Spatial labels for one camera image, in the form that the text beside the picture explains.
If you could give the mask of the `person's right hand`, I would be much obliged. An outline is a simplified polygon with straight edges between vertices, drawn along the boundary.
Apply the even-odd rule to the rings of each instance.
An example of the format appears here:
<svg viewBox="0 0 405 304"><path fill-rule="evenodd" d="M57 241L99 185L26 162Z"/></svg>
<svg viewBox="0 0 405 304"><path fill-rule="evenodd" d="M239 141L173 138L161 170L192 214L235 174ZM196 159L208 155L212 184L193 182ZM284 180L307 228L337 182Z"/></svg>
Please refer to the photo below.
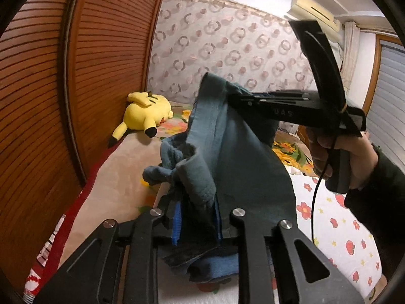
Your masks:
<svg viewBox="0 0 405 304"><path fill-rule="evenodd" d="M366 183L378 163L367 131L359 137L334 137L314 128L306 133L316 173L326 180L328 190L346 194Z"/></svg>

